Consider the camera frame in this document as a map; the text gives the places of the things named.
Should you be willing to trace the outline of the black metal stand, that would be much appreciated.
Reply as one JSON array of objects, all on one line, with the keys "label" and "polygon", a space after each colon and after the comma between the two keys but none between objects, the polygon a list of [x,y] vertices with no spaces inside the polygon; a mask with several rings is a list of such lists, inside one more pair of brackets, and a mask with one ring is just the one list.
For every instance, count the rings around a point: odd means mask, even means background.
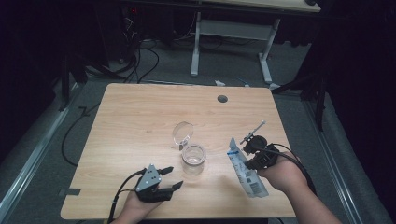
[{"label": "black metal stand", "polygon": [[66,54],[62,61],[62,102],[60,106],[61,111],[64,111],[70,102],[70,77],[73,77],[77,84],[85,84],[88,80],[83,60],[77,54]]}]

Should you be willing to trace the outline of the dark computer tower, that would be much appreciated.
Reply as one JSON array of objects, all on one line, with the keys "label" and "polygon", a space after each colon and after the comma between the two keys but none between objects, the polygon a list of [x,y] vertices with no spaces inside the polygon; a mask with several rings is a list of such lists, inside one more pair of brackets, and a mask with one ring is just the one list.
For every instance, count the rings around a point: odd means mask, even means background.
[{"label": "dark computer tower", "polygon": [[138,31],[138,13],[135,7],[122,7],[121,13],[121,30],[125,38],[126,58],[132,60],[136,46],[139,42]]}]

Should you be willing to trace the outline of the clear glass jar with lid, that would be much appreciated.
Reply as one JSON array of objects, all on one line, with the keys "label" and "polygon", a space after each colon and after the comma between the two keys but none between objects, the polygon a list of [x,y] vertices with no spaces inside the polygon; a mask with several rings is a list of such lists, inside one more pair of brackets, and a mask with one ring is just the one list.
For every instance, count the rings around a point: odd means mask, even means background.
[{"label": "clear glass jar with lid", "polygon": [[199,175],[205,167],[206,151],[191,142],[193,133],[193,125],[187,121],[181,121],[172,131],[174,143],[181,152],[183,171],[187,175]]}]

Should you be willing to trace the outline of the black tripod stand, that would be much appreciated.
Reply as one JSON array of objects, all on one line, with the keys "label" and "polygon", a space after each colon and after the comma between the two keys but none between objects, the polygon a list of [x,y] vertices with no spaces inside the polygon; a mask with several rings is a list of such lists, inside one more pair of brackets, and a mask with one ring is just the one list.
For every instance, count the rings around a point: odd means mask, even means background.
[{"label": "black tripod stand", "polygon": [[329,66],[327,64],[317,65],[311,71],[299,72],[297,78],[292,82],[282,85],[272,90],[272,94],[280,94],[286,90],[301,89],[300,99],[303,101],[314,100],[316,109],[314,111],[314,122],[318,129],[323,131],[323,113],[325,109],[325,95],[329,76]]}]

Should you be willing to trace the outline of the aluminium floor rail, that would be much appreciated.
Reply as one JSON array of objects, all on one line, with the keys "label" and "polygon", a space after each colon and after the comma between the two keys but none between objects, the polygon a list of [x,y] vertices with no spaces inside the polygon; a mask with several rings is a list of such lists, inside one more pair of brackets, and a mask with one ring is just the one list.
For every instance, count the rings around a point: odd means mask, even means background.
[{"label": "aluminium floor rail", "polygon": [[58,216],[75,169],[64,161],[62,141],[74,115],[56,97],[0,165],[0,223],[17,215]]},{"label": "aluminium floor rail", "polygon": [[352,198],[347,182],[343,178],[337,162],[331,152],[330,146],[327,142],[326,136],[323,131],[318,128],[315,120],[315,112],[313,106],[309,102],[303,102],[304,110],[308,114],[309,120],[313,125],[316,136],[319,140],[321,149],[323,151],[325,164],[331,176],[333,185],[337,192],[338,198],[343,205],[344,211],[350,224],[361,224],[361,215],[356,207]]}]

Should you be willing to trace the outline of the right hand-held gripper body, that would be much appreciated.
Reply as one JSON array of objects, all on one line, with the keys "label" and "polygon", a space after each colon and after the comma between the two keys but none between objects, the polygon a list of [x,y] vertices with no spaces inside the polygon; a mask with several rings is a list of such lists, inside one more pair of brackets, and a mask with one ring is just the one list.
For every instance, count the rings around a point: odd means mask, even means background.
[{"label": "right hand-held gripper body", "polygon": [[255,132],[265,123],[266,121],[263,120],[258,127],[249,132],[240,142],[240,144],[245,144],[243,146],[244,152],[254,155],[252,159],[259,164],[258,170],[275,165],[277,160],[278,150],[273,145],[269,145],[263,136],[255,135]]}]

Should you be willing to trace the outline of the dark curtain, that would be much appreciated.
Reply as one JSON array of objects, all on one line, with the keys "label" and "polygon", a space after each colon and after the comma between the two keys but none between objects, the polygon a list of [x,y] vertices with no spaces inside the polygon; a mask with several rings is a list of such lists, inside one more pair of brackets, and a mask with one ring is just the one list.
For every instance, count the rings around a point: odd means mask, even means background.
[{"label": "dark curtain", "polygon": [[346,136],[396,222],[396,0],[335,0],[316,45]]},{"label": "dark curtain", "polygon": [[0,164],[55,97],[53,82],[106,61],[84,0],[0,0]]}]

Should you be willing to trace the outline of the person's left hand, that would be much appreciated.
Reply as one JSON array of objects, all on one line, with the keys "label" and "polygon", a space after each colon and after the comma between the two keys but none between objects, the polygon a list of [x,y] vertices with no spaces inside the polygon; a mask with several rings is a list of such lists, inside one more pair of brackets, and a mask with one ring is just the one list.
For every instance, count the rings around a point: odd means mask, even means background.
[{"label": "person's left hand", "polygon": [[139,221],[145,218],[150,212],[159,207],[162,202],[144,203],[141,202],[134,191],[131,191],[119,217],[124,217],[128,221]]}]

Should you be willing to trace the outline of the person's right hand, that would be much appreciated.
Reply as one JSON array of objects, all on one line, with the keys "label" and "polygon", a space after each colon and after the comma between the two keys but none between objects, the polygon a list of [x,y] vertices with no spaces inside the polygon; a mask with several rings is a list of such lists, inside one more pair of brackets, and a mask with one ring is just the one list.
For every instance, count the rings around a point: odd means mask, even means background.
[{"label": "person's right hand", "polygon": [[284,157],[278,157],[275,165],[258,170],[257,174],[266,178],[275,189],[284,193],[309,189],[301,170],[295,163]]}]

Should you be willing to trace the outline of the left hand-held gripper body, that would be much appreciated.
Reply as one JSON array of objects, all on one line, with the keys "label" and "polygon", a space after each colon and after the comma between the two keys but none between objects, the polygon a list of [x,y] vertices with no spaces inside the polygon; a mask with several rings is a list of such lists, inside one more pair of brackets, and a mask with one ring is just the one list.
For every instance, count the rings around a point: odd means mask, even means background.
[{"label": "left hand-held gripper body", "polygon": [[159,175],[157,168],[150,164],[143,175],[139,178],[135,193],[139,200],[144,203],[156,203],[170,201],[173,192],[163,192],[159,187],[162,182],[162,175]]}]

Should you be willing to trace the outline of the white-framed wooden desk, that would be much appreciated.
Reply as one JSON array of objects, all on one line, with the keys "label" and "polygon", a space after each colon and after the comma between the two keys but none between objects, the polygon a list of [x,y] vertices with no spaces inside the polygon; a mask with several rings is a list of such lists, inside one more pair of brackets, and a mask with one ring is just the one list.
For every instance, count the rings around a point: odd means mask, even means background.
[{"label": "white-framed wooden desk", "polygon": [[[193,0],[199,7],[203,6],[224,6],[236,9],[238,7],[252,7],[253,9],[268,9],[274,12],[292,13],[319,13],[321,7],[316,4],[309,6],[304,0]],[[264,81],[271,85],[273,83],[267,58],[276,33],[281,22],[279,17],[275,17],[272,23],[258,24],[252,22],[241,22],[237,18],[230,19],[202,19],[202,10],[198,10],[195,16],[194,49],[191,60],[191,76],[197,77],[199,74],[200,38],[202,35],[213,35],[221,37],[234,37],[241,39],[261,40],[266,42],[263,51],[258,54],[262,68]]]}]

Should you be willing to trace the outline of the white and blue pouch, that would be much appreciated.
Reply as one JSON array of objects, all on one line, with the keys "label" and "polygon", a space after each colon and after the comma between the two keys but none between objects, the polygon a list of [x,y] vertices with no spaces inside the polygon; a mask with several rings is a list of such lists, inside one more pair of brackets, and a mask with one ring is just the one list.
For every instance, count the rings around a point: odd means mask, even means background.
[{"label": "white and blue pouch", "polygon": [[230,140],[227,156],[233,165],[239,183],[249,198],[263,198],[269,195],[256,171],[249,170],[245,165],[247,158],[236,145],[233,137]]}]

